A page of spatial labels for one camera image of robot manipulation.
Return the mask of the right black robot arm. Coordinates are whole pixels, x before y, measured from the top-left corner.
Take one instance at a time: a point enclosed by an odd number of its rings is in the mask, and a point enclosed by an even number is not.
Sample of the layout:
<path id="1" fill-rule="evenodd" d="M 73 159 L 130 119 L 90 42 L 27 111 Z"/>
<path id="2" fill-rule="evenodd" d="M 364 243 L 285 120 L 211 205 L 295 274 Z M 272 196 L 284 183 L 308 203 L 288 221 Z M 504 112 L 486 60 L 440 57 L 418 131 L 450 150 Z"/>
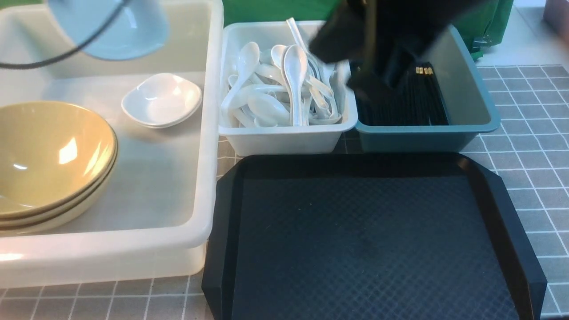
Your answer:
<path id="1" fill-rule="evenodd" d="M 342 0 L 309 43 L 326 64 L 357 60 L 347 86 L 374 103 L 394 95 L 440 34 L 480 0 Z"/>

